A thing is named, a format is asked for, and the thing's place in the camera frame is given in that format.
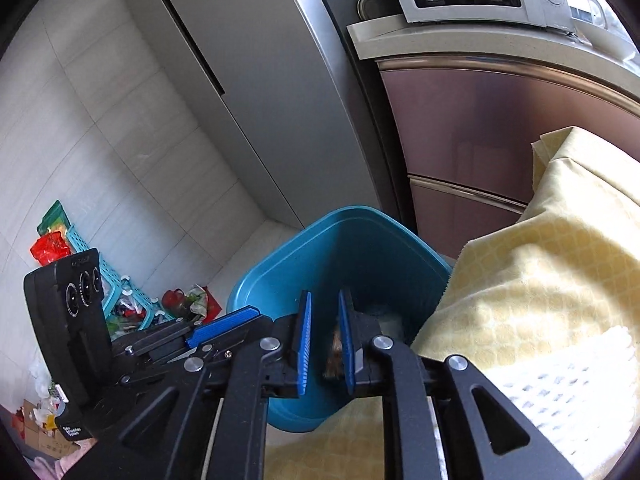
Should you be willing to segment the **brown snack wrapper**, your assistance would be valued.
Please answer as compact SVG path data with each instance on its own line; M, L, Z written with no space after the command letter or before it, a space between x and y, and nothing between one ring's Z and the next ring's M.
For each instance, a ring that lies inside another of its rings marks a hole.
M331 344L329 346L328 357L326 358L326 367L322 374L326 380L341 379L344 377L343 364L343 344L341 330L335 326L331 336Z

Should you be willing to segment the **teal plastic trash bin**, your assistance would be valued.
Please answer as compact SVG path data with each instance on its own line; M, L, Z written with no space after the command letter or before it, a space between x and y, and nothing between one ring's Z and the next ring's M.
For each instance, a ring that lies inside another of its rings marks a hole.
M401 322L404 341L411 344L435 311L450 274L450 265L433 248L367 206L330 212L257 263L235 284L228 311L251 306L280 318L297 312L305 290L312 297L307 391L299 400L270 401L270 425L308 432L349 402L344 384L323 376L340 290L350 290L357 310Z

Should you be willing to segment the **kitchen counter with cabinets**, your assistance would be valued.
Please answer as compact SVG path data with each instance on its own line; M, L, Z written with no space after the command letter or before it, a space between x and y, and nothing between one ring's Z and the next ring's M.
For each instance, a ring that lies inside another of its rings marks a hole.
M400 15L348 32L383 81L419 235L447 257L520 218L542 134L580 127L639 153L638 67L584 40Z

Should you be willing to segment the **teal plastic basket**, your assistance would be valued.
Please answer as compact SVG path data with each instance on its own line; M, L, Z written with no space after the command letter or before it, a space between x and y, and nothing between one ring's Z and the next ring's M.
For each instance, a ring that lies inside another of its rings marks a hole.
M101 278L107 284L104 299L102 300L102 310L104 316L108 318L116 307L117 301L124 296L124 292L131 292L131 298L139 307L142 307L144 319L139 325L140 330L151 325L155 313L160 310L160 306L153 302L149 296L131 281L126 275L118 274L115 269L100 256Z

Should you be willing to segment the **red snack bag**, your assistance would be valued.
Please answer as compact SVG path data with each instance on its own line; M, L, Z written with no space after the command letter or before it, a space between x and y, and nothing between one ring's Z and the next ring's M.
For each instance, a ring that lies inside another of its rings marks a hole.
M60 260L72 254L70 246L60 231L53 231L40 236L29 249L40 266Z

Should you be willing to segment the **yellow patterned tablecloth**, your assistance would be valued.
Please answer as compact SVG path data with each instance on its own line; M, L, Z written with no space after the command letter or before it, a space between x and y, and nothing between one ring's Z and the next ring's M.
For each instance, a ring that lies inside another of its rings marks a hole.
M639 427L639 164L577 127L533 154L526 211L463 247L413 349L465 356L602 479Z

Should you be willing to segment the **grey refrigerator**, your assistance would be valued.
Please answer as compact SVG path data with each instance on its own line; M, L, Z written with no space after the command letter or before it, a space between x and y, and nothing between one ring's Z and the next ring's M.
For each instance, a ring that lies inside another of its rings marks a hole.
M125 1L268 217L302 228L353 204L399 216L384 90L347 31L393 0Z

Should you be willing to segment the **glass electric kettle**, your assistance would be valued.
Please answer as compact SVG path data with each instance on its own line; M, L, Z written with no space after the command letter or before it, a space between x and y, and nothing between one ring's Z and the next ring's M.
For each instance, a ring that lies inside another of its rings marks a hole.
M567 0L570 14L575 20L593 24L603 29L608 28L603 6L598 0Z

